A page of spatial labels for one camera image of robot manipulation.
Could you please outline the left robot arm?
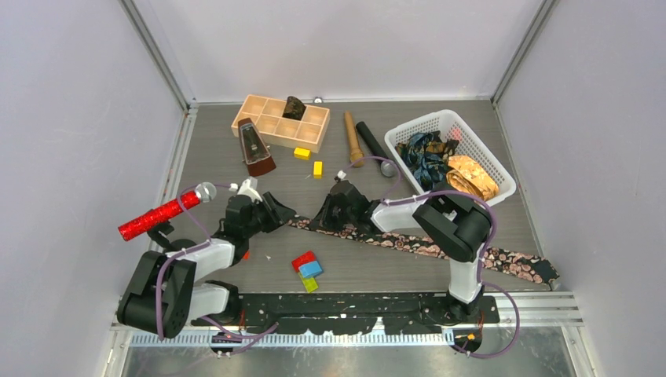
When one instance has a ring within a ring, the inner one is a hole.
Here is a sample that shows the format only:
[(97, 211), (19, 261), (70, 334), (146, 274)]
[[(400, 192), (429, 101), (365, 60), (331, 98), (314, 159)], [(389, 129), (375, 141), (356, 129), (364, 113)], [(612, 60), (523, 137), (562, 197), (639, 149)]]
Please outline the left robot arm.
[(231, 197), (209, 240), (179, 251), (143, 253), (120, 300), (117, 321), (160, 339), (174, 338), (194, 320), (234, 324), (242, 312), (238, 287), (206, 277), (240, 262), (251, 237), (272, 232), (295, 215), (270, 192), (257, 199)]

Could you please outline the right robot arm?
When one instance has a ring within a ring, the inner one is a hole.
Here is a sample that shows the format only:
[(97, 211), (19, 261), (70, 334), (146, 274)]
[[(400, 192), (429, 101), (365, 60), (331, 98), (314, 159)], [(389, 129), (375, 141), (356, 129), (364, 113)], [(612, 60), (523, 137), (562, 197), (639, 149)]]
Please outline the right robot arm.
[(331, 188), (311, 226), (326, 231), (353, 226), (365, 235), (423, 230), (450, 258), (451, 317), (464, 323), (479, 313), (484, 293), (481, 256), (496, 232), (496, 216), (480, 197), (442, 182), (417, 196), (369, 200), (355, 185), (342, 180)]

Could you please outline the black pink floral tie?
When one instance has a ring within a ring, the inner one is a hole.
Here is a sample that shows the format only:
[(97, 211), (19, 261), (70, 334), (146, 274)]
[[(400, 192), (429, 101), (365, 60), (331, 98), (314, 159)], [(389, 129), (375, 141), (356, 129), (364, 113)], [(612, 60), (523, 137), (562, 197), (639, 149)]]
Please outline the black pink floral tie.
[[(296, 229), (318, 232), (319, 234), (372, 246), (439, 259), (447, 258), (445, 252), (427, 236), (409, 236), (395, 232), (367, 235), (359, 232), (354, 227), (342, 231), (317, 230), (310, 225), (310, 222), (311, 220), (307, 217), (295, 215), (287, 224)], [(548, 259), (537, 255), (509, 251), (499, 247), (487, 247), (481, 260), (484, 269), (504, 273), (536, 284), (548, 285), (554, 283), (560, 277), (558, 271)]]

